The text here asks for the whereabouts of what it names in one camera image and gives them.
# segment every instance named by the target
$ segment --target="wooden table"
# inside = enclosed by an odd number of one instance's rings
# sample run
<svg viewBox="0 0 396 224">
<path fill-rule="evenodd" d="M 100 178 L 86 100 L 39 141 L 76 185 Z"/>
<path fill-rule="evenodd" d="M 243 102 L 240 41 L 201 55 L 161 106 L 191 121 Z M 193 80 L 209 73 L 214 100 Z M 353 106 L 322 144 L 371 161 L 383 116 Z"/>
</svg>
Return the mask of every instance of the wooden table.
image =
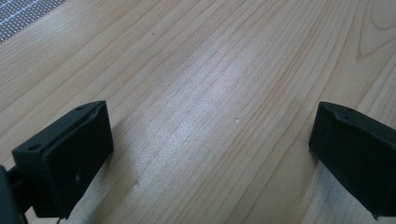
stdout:
<svg viewBox="0 0 396 224">
<path fill-rule="evenodd" d="M 72 108 L 107 100 L 115 153 L 61 223 L 395 223 L 375 222 L 307 144 L 319 101 L 396 128 L 395 11 L 68 0 L 0 45 L 1 163 Z"/>
</svg>

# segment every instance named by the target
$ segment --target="black plastic part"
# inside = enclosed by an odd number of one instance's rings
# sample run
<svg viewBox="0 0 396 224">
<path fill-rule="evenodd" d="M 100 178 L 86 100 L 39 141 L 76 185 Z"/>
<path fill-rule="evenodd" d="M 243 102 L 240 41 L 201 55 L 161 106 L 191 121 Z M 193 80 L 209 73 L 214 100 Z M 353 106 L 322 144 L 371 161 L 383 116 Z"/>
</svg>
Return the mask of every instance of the black plastic part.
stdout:
<svg viewBox="0 0 396 224">
<path fill-rule="evenodd" d="M 68 218 L 112 151 L 106 102 L 94 102 L 15 148 L 14 175 L 26 178 L 38 217 Z"/>
<path fill-rule="evenodd" d="M 0 165 L 0 223 L 22 224 L 25 218 L 17 206 L 6 169 Z"/>
<path fill-rule="evenodd" d="M 321 102 L 310 150 L 375 218 L 396 216 L 396 131 L 345 106 Z"/>
</svg>

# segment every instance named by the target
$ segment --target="wood grain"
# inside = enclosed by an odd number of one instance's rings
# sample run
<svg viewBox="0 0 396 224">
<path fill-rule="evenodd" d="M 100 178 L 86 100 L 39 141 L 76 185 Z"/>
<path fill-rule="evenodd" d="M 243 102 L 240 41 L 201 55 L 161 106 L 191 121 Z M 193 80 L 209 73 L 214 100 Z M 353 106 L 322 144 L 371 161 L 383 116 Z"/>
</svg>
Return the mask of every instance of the wood grain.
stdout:
<svg viewBox="0 0 396 224">
<path fill-rule="evenodd" d="M 0 45 L 0 161 L 107 100 L 115 153 L 61 223 L 395 223 L 376 222 L 307 144 L 319 101 L 396 128 L 395 11 L 68 0 Z"/>
</svg>

